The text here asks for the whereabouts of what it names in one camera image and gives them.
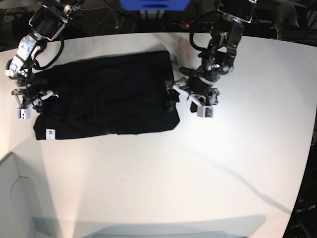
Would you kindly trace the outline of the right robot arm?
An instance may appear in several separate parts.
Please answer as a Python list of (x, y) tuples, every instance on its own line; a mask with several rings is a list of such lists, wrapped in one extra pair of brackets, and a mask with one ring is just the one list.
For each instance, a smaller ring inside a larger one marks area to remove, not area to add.
[[(19, 119), (29, 119), (32, 109), (40, 113), (45, 100), (58, 97), (54, 91), (42, 90), (39, 87), (41, 83), (34, 78), (32, 70), (45, 70), (56, 62), (64, 49), (64, 37), (61, 33), (72, 15), (83, 4), (83, 0), (43, 3), (29, 20), (32, 32), (20, 40), (16, 55), (7, 62), (5, 68), (6, 76), (17, 86), (11, 94), (18, 103)], [(44, 52), (48, 42), (56, 38), (60, 39), (59, 51), (47, 65), (40, 66), (36, 57)]]

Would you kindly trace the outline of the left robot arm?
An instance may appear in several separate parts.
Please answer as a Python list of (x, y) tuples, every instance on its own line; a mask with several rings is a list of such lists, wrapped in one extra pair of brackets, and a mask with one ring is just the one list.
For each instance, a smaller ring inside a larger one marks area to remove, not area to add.
[(191, 101), (191, 112), (203, 118), (211, 118), (213, 106), (218, 104), (219, 90), (214, 84), (234, 69), (237, 47), (242, 39), (244, 23), (252, 21), (255, 0), (217, 0), (218, 20), (210, 27), (211, 39), (207, 47), (199, 47), (194, 42), (198, 20), (190, 30), (190, 45), (199, 51), (201, 65), (196, 69), (180, 67), (183, 75), (179, 80), (166, 82), (168, 95), (167, 109), (172, 111), (182, 94)]

